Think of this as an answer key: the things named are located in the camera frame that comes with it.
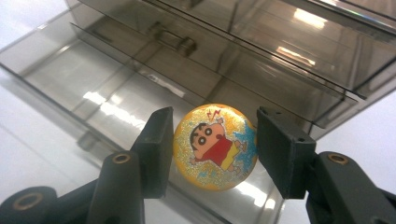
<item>yellow badge background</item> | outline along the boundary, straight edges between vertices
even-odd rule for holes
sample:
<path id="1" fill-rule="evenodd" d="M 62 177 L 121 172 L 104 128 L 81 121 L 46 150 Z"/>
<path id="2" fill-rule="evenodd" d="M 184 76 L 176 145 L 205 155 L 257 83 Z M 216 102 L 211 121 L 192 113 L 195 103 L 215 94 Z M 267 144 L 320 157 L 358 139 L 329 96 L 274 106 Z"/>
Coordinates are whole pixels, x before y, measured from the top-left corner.
<path id="1" fill-rule="evenodd" d="M 196 162 L 195 165 L 190 163 L 194 158 L 190 143 L 190 135 L 199 123 L 214 123 L 216 119 L 223 118 L 227 139 L 234 141 L 237 138 L 233 133 L 243 133 L 245 131 L 245 122 L 254 129 L 248 119 L 238 110 L 227 105 L 202 105 L 193 109 L 178 124 L 174 137 L 174 158 L 177 169 L 195 186 L 210 190 L 225 190 L 235 187 L 245 180 L 248 174 L 236 174 L 235 172 L 224 172 L 212 161 Z M 253 157 L 252 168 L 256 163 L 257 156 Z"/>

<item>cartoon boy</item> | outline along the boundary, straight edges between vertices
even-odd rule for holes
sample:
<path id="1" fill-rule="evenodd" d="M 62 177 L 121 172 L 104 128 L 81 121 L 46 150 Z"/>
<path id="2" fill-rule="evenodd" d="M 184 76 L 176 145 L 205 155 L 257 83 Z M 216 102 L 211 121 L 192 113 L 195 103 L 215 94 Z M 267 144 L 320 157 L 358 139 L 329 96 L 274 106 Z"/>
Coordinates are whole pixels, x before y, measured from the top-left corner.
<path id="1" fill-rule="evenodd" d="M 233 157 L 239 153 L 240 149 L 246 151 L 247 143 L 228 140 L 222 123 L 223 119 L 217 119 L 217 123 L 210 125 L 200 123 L 192 130 L 190 143 L 195 158 L 191 159 L 191 164 L 211 160 L 223 171 L 239 173 L 240 168 L 233 166 Z"/>

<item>badge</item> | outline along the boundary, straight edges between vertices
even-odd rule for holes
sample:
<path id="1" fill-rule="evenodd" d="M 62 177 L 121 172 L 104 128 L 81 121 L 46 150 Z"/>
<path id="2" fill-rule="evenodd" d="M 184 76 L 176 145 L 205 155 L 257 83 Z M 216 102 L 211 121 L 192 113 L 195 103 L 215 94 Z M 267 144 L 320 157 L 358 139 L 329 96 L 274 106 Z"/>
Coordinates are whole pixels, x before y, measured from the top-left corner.
<path id="1" fill-rule="evenodd" d="M 255 130 L 230 106 L 199 106 L 177 125 L 174 159 L 177 169 L 195 186 L 231 189 L 244 181 L 256 164 Z"/>

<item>black hair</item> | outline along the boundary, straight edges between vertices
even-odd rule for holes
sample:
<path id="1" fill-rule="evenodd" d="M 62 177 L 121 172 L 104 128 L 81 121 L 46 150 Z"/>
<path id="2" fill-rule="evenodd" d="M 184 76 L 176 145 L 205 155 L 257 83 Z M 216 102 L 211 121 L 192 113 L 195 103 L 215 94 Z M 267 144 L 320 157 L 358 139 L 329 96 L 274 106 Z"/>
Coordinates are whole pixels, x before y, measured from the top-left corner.
<path id="1" fill-rule="evenodd" d="M 192 129 L 192 132 L 190 134 L 190 144 L 191 144 L 192 150 L 196 150 L 196 148 L 192 145 L 192 143 L 194 142 L 194 137 L 196 135 L 198 135 L 198 133 L 196 133 L 195 131 L 197 129 L 202 130 L 202 126 L 206 126 L 206 125 L 207 125 L 207 123 L 200 123 L 194 129 Z"/>

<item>red shirt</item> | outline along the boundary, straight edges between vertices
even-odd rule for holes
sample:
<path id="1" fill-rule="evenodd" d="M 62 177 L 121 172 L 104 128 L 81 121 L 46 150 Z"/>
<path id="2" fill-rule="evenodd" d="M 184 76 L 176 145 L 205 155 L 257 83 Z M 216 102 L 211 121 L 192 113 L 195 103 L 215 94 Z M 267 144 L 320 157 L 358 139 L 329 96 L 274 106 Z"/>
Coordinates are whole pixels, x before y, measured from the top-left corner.
<path id="1" fill-rule="evenodd" d="M 219 141 L 211 147 L 201 159 L 196 158 L 196 161 L 213 161 L 217 166 L 221 166 L 221 163 L 227 157 L 228 151 L 230 151 L 233 142 L 222 136 Z"/>

